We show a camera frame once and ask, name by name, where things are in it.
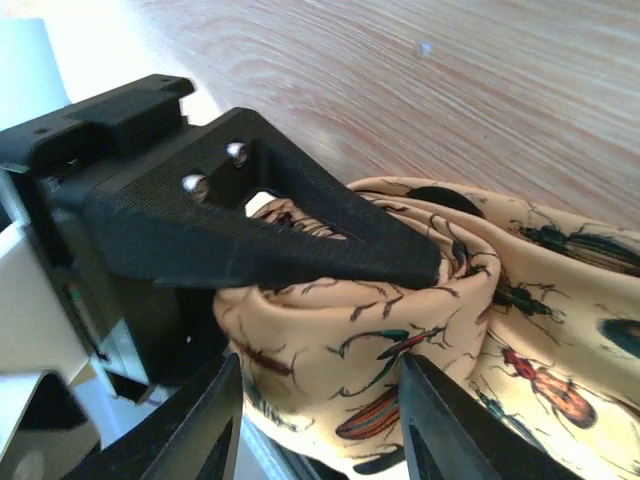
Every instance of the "yellow fabric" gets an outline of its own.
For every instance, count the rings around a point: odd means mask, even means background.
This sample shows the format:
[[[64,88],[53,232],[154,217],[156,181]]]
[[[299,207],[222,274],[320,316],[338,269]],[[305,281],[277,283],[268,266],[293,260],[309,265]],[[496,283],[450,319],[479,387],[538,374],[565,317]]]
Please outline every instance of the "yellow fabric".
[[[434,185],[484,218],[407,198]],[[410,347],[482,405],[498,402],[507,426],[576,474],[639,478],[640,233],[430,180],[350,188],[440,246],[438,285],[322,278],[218,292],[214,312],[242,360],[249,418],[361,478],[354,465],[402,445],[397,361]],[[256,216],[344,241],[286,199]]]

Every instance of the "metal screw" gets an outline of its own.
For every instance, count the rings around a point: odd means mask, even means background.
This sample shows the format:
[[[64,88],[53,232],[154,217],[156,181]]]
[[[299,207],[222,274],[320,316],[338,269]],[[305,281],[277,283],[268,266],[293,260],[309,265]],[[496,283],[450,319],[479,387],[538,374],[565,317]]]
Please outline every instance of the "metal screw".
[[[194,173],[182,179],[182,188],[198,202],[204,202],[209,196],[209,181],[204,175]]]
[[[240,168],[247,161],[247,149],[244,143],[233,142],[227,145],[227,155],[233,158],[233,164]]]

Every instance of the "white plastic part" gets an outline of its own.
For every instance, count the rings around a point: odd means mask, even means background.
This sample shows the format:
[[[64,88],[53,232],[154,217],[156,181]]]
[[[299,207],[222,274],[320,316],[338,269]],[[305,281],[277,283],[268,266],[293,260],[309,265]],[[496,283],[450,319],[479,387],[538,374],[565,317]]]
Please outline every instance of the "white plastic part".
[[[57,370],[71,381],[88,358],[29,243],[0,232],[0,370]]]

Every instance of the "insect print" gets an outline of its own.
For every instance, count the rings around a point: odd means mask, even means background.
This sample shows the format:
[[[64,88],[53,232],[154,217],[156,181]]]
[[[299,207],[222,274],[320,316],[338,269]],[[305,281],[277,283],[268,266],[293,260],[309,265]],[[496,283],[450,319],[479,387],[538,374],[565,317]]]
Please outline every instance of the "insect print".
[[[473,253],[473,254],[469,255],[469,257],[468,257],[469,268],[467,269],[466,272],[464,272],[464,274],[460,275],[458,278],[469,278],[469,277],[472,277],[473,275],[477,275],[477,274],[479,274],[481,272],[484,273],[487,276],[487,278],[491,278],[491,272],[486,267],[486,265],[482,265],[481,263],[471,264],[471,261],[475,257],[478,257],[480,255],[485,255],[485,256],[498,258],[498,255],[495,254],[495,253],[490,253],[490,252],[476,252],[476,253]]]
[[[315,282],[311,282],[309,285],[307,285],[306,287],[304,287],[301,291],[300,291],[300,295],[307,295],[311,290],[315,290],[316,288],[330,288],[330,287],[335,287],[336,285],[338,285],[340,283],[340,280],[337,280],[335,278],[329,279],[328,283],[320,283],[317,280]]]
[[[461,193],[450,188],[430,185],[428,187],[412,188],[405,194],[407,198],[415,198],[424,202],[435,203],[447,208],[452,208],[461,212],[484,218],[480,210],[471,200]]]
[[[640,460],[633,460],[633,464],[630,466],[630,468],[624,468],[620,465],[618,465],[617,463],[612,462],[611,460],[607,460],[604,457],[601,457],[605,462],[607,462],[609,465],[613,465],[614,467],[622,470],[625,473],[628,473],[630,475],[633,475],[635,477],[640,478]],[[626,476],[622,476],[622,475],[618,475],[618,478],[628,478]]]
[[[396,297],[393,300],[388,300],[388,301],[386,301],[384,303],[384,307],[382,309],[382,319],[383,320],[389,317],[389,314],[391,313],[391,308],[396,303],[398,303],[400,300],[402,300],[403,298],[404,298],[404,295],[400,295],[399,297]],[[359,305],[359,306],[355,307],[353,309],[353,313],[349,317],[349,321],[355,322],[360,317],[362,312],[364,312],[365,310],[368,310],[370,308],[375,307],[379,303],[380,302],[371,302],[371,303],[367,303],[366,305]]]
[[[636,360],[635,356],[620,353],[616,348],[610,347],[609,345],[600,344],[598,345],[598,349],[605,352],[611,358],[619,358],[621,360]]]
[[[517,413],[507,414],[504,411],[504,408],[502,408],[502,404],[500,403],[500,401],[497,400],[497,395],[493,390],[491,390],[491,387],[486,380],[485,384],[487,385],[487,388],[491,391],[495,399],[489,398],[487,395],[485,395],[475,382],[470,382],[469,386],[476,393],[476,395],[480,399],[480,402],[485,406],[489,413],[493,415],[497,420],[509,424],[516,432],[520,434],[522,438],[524,438],[534,447],[546,453],[547,451],[545,450],[544,446],[538,441],[533,433],[531,433],[531,430],[529,430],[527,426],[518,418],[520,415]]]
[[[640,251],[632,249],[620,239],[622,235],[588,233],[590,226],[611,229],[607,225],[585,223],[575,232],[565,234],[547,214],[529,204],[529,215],[535,213],[549,223],[539,228],[527,227],[519,220],[511,220],[515,230],[531,242],[553,252],[612,272],[640,277]],[[633,238],[628,240],[638,243]]]
[[[610,318],[600,321],[600,333],[629,355],[640,359],[640,320],[621,317],[602,304],[595,306],[610,315]]]
[[[360,460],[364,458],[376,457],[368,462],[359,463],[353,467],[354,472],[360,475],[375,475],[376,473],[383,472],[388,468],[393,467],[397,463],[404,460],[404,447],[398,443],[383,444],[380,448],[392,448],[390,452],[386,453],[371,453],[369,455],[358,455],[355,457],[348,457],[351,460]]]
[[[281,416],[280,412],[278,412],[278,410],[273,405],[262,398],[260,390],[258,389],[258,386],[254,380],[249,380],[246,378],[243,378],[242,380],[244,391],[246,392],[251,405],[253,405],[253,408],[262,413],[266,418],[271,420],[278,427],[284,427],[290,432],[299,433],[309,429],[315,423],[315,420],[311,420],[308,425],[300,427],[291,422],[288,422]]]
[[[422,342],[427,342],[432,345],[438,345],[441,348],[451,347],[451,345],[447,343],[447,340],[445,337],[446,330],[447,330],[449,321],[453,318],[453,316],[456,313],[458,313],[459,310],[460,309],[456,310],[449,316],[449,318],[445,323],[445,326],[433,327],[427,330],[410,323],[409,325],[411,325],[411,328],[414,328],[416,330],[421,330],[420,333],[413,336],[408,331],[401,330],[401,329],[363,332],[363,333],[358,333],[357,335],[353,335],[352,337],[349,337],[338,348],[326,347],[328,351],[335,353],[337,355],[340,355],[341,358],[344,358],[345,354],[347,353],[347,351],[349,350],[349,347],[353,344],[353,342],[360,339],[384,338],[394,342],[394,345],[387,348],[384,352],[382,352],[376,358],[376,360],[386,360],[386,363],[384,367],[380,370],[380,373],[378,373],[373,378],[373,380],[371,380],[366,386],[364,386],[363,388],[359,389],[356,392],[350,392],[344,387],[341,387],[340,390],[338,390],[338,392],[335,393],[331,398],[335,398],[338,395],[342,397],[354,397],[364,392],[369,387],[371,387],[372,385],[380,381],[387,373],[389,373],[393,369],[394,365],[397,363],[402,353],[410,350],[412,347],[415,347],[416,345]],[[436,340],[436,337],[440,334],[442,334],[441,339]]]
[[[535,298],[533,298],[533,296],[531,295],[531,291],[528,290],[528,288],[531,287],[537,288],[542,291],[540,300],[536,300]],[[555,285],[553,284],[545,285],[542,283],[521,282],[513,286],[509,282],[507,276],[503,274],[498,281],[496,291],[493,295],[493,304],[505,307],[507,312],[511,308],[517,308],[532,325],[541,330],[555,343],[560,344],[560,342],[555,337],[553,337],[553,335],[546,328],[538,325],[531,318],[536,315],[541,315],[550,319],[551,321],[553,321],[553,323],[564,323],[564,319],[561,318],[564,317],[564,312],[555,308],[551,308],[544,303],[544,299],[549,293],[557,293],[566,298],[569,298],[564,293],[556,290]]]
[[[367,440],[393,427],[400,419],[398,386],[392,386],[336,428],[345,440]]]
[[[536,398],[540,395],[551,404],[551,412],[558,421],[560,421],[560,413],[578,428],[587,429],[596,423],[595,409],[588,400],[580,395],[576,384],[571,379],[561,380],[546,367],[534,368],[529,359],[518,356],[511,347],[502,347],[500,352],[504,364],[510,365],[516,370],[514,373],[506,371],[505,373],[510,377],[522,377],[529,380],[531,390]]]
[[[242,323],[239,324],[239,329],[240,329],[240,332],[242,333],[242,335],[246,339],[247,335],[244,332],[244,329],[242,327]],[[251,359],[251,361],[253,361],[256,365],[258,365],[259,367],[262,367],[265,370],[268,370],[271,373],[274,373],[276,375],[280,375],[280,376],[283,376],[283,377],[291,376],[294,385],[296,385],[296,387],[298,387],[298,389],[300,389],[300,387],[298,386],[298,383],[296,381],[294,365],[295,365],[296,359],[298,358],[298,355],[300,355],[301,353],[305,352],[307,350],[306,348],[296,352],[293,355],[293,359],[291,360],[291,363],[290,364],[286,364],[286,363],[281,362],[280,360],[276,360],[275,358],[270,356],[270,355],[277,355],[280,352],[282,352],[285,348],[287,348],[286,344],[283,344],[280,348],[273,349],[273,350],[266,350],[266,349],[263,349],[263,348],[261,348],[259,350],[256,350],[255,348],[253,348],[249,344],[248,340],[243,342],[243,341],[240,341],[240,340],[237,340],[237,339],[231,337],[228,334],[227,334],[227,337],[229,338],[229,342],[230,343],[232,343],[242,354],[244,354],[247,357],[249,357]]]
[[[473,203],[487,203],[489,198],[481,193],[466,192],[464,196],[471,200]]]
[[[369,200],[376,207],[383,209],[387,213],[404,213],[407,210],[409,210],[409,207],[405,207],[405,206],[396,207],[394,205],[387,205],[386,203],[388,202],[388,200],[385,200],[385,199],[367,198],[367,200]]]

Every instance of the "wooden table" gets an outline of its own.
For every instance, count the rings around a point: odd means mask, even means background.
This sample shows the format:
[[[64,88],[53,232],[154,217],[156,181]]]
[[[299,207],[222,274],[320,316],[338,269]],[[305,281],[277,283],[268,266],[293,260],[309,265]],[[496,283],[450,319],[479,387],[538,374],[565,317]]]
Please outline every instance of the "wooden table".
[[[637,0],[127,0],[222,110],[344,181],[419,175],[640,228]]]

